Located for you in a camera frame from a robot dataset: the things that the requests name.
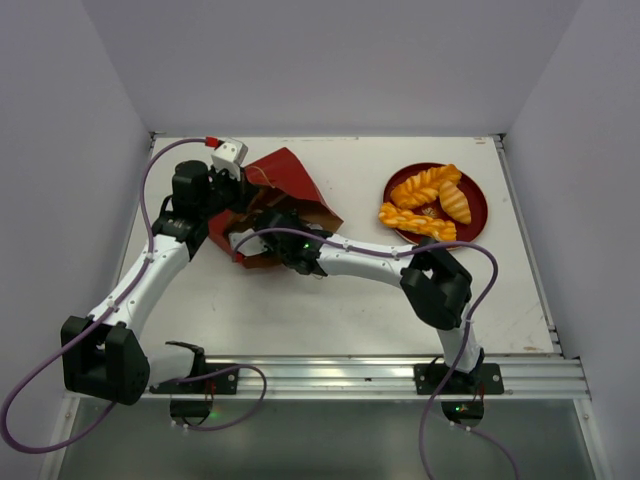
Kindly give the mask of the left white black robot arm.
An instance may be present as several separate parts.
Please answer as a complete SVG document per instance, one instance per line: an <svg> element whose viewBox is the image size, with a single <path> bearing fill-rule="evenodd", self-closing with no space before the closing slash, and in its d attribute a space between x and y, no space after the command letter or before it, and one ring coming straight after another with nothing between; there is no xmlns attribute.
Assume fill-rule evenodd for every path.
<svg viewBox="0 0 640 480"><path fill-rule="evenodd" d="M246 212L257 192L238 166L215 168L197 160L176 166L172 193L134 265L86 317L71 316L61 328L68 390L133 405L148 387L165 382L189 393L205 386L202 348L169 341L149 357L139 338L166 288L207 239L210 219L226 210Z"/></svg>

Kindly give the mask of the long braided fake bread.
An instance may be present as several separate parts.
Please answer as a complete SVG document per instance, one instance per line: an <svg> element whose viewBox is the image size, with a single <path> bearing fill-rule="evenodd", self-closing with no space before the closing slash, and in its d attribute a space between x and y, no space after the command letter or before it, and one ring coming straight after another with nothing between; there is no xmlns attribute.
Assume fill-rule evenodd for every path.
<svg viewBox="0 0 640 480"><path fill-rule="evenodd" d="M403 210L393 203L383 203L378 213L379 221L386 227L431 237L437 241L457 240L456 226L452 221L417 215Z"/></svg>

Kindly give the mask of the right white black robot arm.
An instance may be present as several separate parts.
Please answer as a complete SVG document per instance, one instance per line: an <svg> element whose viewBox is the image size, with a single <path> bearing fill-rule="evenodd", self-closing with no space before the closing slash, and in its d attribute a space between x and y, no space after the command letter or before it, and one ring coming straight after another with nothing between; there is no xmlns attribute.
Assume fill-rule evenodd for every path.
<svg viewBox="0 0 640 480"><path fill-rule="evenodd" d="M254 228L264 232L266 252L299 274L351 276L399 288L415 316L437 331L449 387L464 393L480 383L484 351L466 319L472 276L447 250L414 254L410 247L355 242L273 209L258 214Z"/></svg>

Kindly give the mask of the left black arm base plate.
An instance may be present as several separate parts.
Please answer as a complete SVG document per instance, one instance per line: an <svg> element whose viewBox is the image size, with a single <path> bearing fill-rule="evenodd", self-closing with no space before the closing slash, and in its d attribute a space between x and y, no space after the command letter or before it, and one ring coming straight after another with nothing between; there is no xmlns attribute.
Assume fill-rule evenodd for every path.
<svg viewBox="0 0 640 480"><path fill-rule="evenodd" d="M234 363L201 360L183 381L167 381L151 386L149 391L165 395L235 395L239 378L239 368Z"/></svg>

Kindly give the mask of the twisted orange fake bread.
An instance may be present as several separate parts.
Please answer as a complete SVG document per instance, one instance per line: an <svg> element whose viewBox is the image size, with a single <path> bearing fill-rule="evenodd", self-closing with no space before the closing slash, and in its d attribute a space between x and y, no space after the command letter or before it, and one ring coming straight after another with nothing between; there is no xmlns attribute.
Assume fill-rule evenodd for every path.
<svg viewBox="0 0 640 480"><path fill-rule="evenodd" d="M445 181L457 185L462 173L453 164L431 167L410 176L397 185L390 193L393 204L404 210L412 210L424 204L432 203L439 195L439 189Z"/></svg>

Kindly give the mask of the striped orange fake croissant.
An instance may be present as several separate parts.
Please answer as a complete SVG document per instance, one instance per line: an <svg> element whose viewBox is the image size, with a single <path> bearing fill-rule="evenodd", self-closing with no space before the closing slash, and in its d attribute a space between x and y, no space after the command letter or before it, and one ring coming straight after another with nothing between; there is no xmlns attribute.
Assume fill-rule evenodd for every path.
<svg viewBox="0 0 640 480"><path fill-rule="evenodd" d="M472 221L470 205L465 194L451 181L444 181L439 188L439 200L443 211L454 221L469 225Z"/></svg>

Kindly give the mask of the red brown paper bag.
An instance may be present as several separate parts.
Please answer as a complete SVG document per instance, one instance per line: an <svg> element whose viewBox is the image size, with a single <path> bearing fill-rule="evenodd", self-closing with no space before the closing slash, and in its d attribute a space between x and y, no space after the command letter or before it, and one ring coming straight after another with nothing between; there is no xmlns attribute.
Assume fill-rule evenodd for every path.
<svg viewBox="0 0 640 480"><path fill-rule="evenodd" d="M332 233L337 232L343 224L343 220L326 203L298 157L289 149L280 148L245 167L262 168L270 180L270 187L261 201L252 206L250 213L226 210L209 221L209 239L243 267L263 269L281 264L275 255L267 252L254 257L232 252L229 234L252 229L256 216L263 211L295 210L306 223L318 225Z"/></svg>

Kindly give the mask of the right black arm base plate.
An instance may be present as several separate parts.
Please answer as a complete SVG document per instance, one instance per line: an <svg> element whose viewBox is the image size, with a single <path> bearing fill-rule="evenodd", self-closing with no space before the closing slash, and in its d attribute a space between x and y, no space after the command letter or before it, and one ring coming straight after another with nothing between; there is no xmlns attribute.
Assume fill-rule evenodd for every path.
<svg viewBox="0 0 640 480"><path fill-rule="evenodd" d="M419 363L413 366L413 381L418 395L430 396L448 373L442 362ZM471 373L452 372L440 390L440 395L502 395L505 393L502 373L498 364L483 363Z"/></svg>

